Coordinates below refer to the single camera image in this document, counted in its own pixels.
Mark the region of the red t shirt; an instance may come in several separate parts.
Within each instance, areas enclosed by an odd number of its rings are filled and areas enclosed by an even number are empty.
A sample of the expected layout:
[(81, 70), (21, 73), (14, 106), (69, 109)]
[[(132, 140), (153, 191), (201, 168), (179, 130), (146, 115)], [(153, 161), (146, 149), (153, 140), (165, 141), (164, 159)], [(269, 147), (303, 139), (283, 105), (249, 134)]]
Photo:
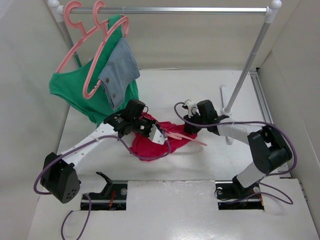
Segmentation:
[[(198, 134), (188, 134), (184, 132), (184, 124), (177, 125), (175, 123), (172, 123), (170, 121), (160, 121), (159, 122), (160, 127), (165, 130), (166, 132), (173, 132), (173, 133), (180, 133), (183, 135), (186, 135), (188, 137), (191, 137), (193, 139), (196, 139)], [(188, 140), (175, 140), (170, 137), (168, 137), (170, 146), (171, 146), (171, 153), (176, 151), (177, 149), (183, 147), (190, 141)], [(140, 158), (141, 161), (153, 161), (156, 159), (159, 159), (160, 157), (164, 156), (168, 153), (169, 147), (165, 143), (163, 145), (159, 145), (156, 143), (151, 142), (147, 137), (142, 136), (141, 134), (136, 133), (135, 138), (132, 142), (131, 147), (129, 148), (134, 154), (136, 154)]]

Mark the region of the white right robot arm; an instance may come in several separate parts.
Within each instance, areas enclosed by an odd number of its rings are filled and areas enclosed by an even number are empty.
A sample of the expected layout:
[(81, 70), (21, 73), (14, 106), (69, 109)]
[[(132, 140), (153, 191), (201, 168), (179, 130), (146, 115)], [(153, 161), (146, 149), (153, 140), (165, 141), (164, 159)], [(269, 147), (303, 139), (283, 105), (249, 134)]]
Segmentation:
[(228, 137), (250, 149), (252, 163), (232, 179), (228, 190), (243, 197), (259, 180), (292, 159), (293, 153), (276, 127), (264, 122), (238, 122), (228, 115), (218, 115), (210, 100), (195, 103), (186, 100), (182, 107), (188, 110), (183, 119), (184, 131), (196, 134), (201, 129), (217, 136)]

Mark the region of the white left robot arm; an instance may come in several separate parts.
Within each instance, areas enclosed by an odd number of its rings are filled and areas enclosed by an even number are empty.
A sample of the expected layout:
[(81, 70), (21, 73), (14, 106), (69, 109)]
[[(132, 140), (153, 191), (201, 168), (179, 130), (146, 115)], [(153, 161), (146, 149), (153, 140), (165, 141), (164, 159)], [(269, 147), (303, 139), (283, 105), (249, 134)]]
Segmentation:
[(103, 120), (85, 139), (60, 155), (50, 153), (44, 160), (40, 184), (61, 203), (69, 203), (78, 193), (107, 198), (113, 181), (101, 171), (94, 175), (80, 174), (81, 161), (107, 139), (121, 141), (123, 136), (137, 133), (151, 142), (163, 145), (165, 137), (156, 120), (143, 115), (145, 104), (131, 99), (126, 107)]

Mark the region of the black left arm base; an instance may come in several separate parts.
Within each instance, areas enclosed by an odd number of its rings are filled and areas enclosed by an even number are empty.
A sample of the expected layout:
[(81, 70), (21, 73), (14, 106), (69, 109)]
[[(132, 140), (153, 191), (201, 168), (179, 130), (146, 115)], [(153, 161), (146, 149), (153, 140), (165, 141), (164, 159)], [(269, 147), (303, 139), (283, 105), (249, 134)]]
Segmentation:
[(80, 181), (80, 209), (86, 211), (125, 211), (128, 181), (112, 180), (102, 172), (83, 175)]

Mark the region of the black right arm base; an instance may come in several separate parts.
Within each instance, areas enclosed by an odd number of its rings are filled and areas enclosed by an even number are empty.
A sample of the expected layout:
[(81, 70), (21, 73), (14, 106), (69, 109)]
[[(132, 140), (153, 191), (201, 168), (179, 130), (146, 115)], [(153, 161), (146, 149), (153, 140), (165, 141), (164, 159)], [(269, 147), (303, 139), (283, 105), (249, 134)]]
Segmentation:
[(214, 196), (219, 210), (264, 210), (260, 186), (257, 182), (242, 187), (236, 177), (215, 181)]

